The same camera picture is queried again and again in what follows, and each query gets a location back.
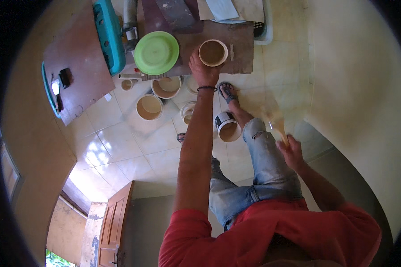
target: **wooden door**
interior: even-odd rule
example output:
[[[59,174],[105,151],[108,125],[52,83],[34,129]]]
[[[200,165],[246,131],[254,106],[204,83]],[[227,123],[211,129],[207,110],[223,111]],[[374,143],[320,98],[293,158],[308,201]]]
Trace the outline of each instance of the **wooden door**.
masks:
[[[98,266],[117,266],[117,249],[121,243],[123,220],[131,202],[133,187],[134,181],[127,184],[108,200],[101,227]]]

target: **hand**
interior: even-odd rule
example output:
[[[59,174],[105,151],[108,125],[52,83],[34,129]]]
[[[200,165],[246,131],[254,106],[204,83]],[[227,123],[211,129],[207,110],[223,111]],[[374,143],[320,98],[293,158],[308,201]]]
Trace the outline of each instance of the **hand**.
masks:
[[[276,141],[276,146],[279,151],[283,154],[285,163],[288,167],[292,168],[295,172],[298,172],[306,163],[301,153],[301,143],[294,139],[292,135],[287,135],[288,147],[283,141]]]
[[[208,67],[203,64],[199,58],[199,47],[200,46],[193,50],[188,66],[192,70],[193,77],[198,82],[199,87],[215,87],[219,80],[220,70],[223,67],[223,64],[217,67]]]

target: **paper sheet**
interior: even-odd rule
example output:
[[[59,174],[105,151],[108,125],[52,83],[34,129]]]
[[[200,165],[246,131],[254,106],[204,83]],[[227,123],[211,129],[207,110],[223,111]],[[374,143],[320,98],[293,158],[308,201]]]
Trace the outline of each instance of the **paper sheet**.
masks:
[[[232,0],[206,0],[206,2],[216,21],[239,17]]]
[[[264,22],[263,0],[232,0],[239,17],[232,20]],[[206,0],[198,0],[200,20],[213,20],[214,15]]]

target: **green plate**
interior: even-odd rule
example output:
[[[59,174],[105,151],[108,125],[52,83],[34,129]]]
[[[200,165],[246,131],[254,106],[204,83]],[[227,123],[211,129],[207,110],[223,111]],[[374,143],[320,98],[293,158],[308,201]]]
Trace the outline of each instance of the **green plate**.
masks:
[[[134,51],[135,64],[148,75],[160,75],[176,63],[180,47],[175,37],[167,32],[151,32],[139,40]]]

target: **red t-shirt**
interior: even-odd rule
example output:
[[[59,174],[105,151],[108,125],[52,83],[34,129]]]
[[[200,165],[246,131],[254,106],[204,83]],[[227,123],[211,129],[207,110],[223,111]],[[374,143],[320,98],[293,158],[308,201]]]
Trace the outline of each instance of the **red t-shirt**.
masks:
[[[313,212],[304,200],[263,200],[241,212],[217,238],[211,237],[205,214],[184,209],[171,216],[159,266],[259,266],[274,233],[299,245],[312,259],[344,267],[368,266],[381,240],[376,221],[350,203],[338,211]]]

